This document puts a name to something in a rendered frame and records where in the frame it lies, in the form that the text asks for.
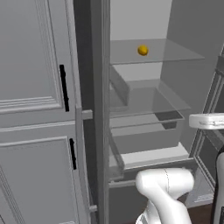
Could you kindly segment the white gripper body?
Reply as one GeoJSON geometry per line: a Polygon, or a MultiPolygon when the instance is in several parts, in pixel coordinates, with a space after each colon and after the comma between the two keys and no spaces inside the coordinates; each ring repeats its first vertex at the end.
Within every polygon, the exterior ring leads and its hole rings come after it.
{"type": "Polygon", "coordinates": [[[224,130],[224,113],[189,115],[189,126],[200,130],[224,130]]]}

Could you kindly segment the yellow lemon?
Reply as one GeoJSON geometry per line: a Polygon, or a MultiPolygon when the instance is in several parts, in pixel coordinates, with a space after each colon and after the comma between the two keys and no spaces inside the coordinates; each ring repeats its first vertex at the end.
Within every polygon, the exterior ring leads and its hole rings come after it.
{"type": "Polygon", "coordinates": [[[147,55],[148,52],[149,52],[149,49],[148,49],[148,46],[147,45],[140,45],[138,48],[137,48],[137,52],[140,54],[140,55],[147,55]]]}

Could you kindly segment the grey fridge door with racks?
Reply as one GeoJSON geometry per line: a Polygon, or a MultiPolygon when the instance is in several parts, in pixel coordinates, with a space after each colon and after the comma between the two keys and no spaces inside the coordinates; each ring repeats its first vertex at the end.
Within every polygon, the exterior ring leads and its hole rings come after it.
{"type": "MultiPolygon", "coordinates": [[[[218,56],[213,81],[206,98],[204,113],[224,112],[224,45],[218,56]]],[[[216,180],[215,160],[224,144],[224,130],[198,129],[192,144],[191,155],[198,169],[195,172],[195,185],[186,197],[187,207],[211,204],[214,198],[216,180]]]]}

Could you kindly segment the wide glass fridge shelf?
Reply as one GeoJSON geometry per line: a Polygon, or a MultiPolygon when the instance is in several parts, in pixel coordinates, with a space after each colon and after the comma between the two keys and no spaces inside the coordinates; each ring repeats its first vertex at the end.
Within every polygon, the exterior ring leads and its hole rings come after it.
{"type": "Polygon", "coordinates": [[[156,87],[131,89],[129,99],[125,103],[115,97],[113,100],[114,105],[109,113],[110,117],[182,111],[190,108],[171,90],[156,87]]]}

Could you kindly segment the large grey fridge drawer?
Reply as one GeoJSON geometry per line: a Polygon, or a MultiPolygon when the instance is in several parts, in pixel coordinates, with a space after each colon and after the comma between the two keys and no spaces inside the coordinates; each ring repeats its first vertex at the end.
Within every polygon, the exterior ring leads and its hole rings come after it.
{"type": "Polygon", "coordinates": [[[185,118],[178,111],[128,115],[110,119],[110,130],[121,154],[175,147],[185,118]]]}

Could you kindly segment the narrow glass fridge shelf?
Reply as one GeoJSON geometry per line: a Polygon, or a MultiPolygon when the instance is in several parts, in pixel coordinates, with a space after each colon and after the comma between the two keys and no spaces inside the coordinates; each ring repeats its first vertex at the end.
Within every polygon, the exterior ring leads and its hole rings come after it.
{"type": "Polygon", "coordinates": [[[111,65],[202,59],[202,55],[167,38],[110,41],[111,65]],[[137,48],[142,45],[147,46],[149,49],[148,54],[145,56],[137,52],[137,48]]]}

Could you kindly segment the small grey fridge bin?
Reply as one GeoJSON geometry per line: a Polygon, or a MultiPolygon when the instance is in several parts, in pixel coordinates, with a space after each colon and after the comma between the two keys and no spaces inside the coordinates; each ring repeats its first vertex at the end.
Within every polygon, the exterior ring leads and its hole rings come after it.
{"type": "Polygon", "coordinates": [[[110,67],[110,82],[120,98],[122,105],[127,106],[130,98],[130,86],[124,78],[116,71],[114,66],[110,67]]]}

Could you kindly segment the grey fridge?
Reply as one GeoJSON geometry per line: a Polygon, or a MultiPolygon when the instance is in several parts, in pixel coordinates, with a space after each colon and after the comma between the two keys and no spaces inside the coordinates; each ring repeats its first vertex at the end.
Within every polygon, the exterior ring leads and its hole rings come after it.
{"type": "Polygon", "coordinates": [[[189,115],[203,109],[224,45],[224,0],[73,0],[78,35],[80,87],[87,112],[84,135],[88,183],[97,224],[135,224],[147,200],[136,188],[136,175],[148,169],[185,168],[194,176],[191,155],[199,129],[189,115]],[[110,64],[110,41],[169,39],[203,59],[139,64],[110,64]],[[169,89],[189,109],[178,145],[121,154],[110,130],[113,97],[110,67],[135,88],[169,89]]]}

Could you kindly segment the thin grey fridge door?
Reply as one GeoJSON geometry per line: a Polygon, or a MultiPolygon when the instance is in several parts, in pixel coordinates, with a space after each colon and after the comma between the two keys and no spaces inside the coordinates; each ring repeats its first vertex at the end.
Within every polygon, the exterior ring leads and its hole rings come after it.
{"type": "Polygon", "coordinates": [[[87,224],[97,224],[95,212],[96,205],[92,205],[92,194],[88,183],[88,169],[86,160],[85,138],[82,120],[82,108],[75,108],[75,125],[76,125],[76,139],[77,139],[77,158],[79,160],[79,174],[82,196],[84,199],[84,207],[87,216],[87,224]]]}

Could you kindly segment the short grey cupboard door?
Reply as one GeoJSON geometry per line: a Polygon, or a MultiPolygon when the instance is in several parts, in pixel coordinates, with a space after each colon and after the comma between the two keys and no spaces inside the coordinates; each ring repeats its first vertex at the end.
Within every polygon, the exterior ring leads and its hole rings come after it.
{"type": "Polygon", "coordinates": [[[75,123],[1,128],[0,187],[17,224],[87,224],[75,123]]]}

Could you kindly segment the tall grey cupboard door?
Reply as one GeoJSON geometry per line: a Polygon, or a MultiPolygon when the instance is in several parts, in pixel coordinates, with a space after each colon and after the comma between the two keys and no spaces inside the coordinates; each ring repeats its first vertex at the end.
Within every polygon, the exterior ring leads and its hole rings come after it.
{"type": "Polygon", "coordinates": [[[0,128],[75,118],[70,5],[71,0],[0,0],[0,128]]]}

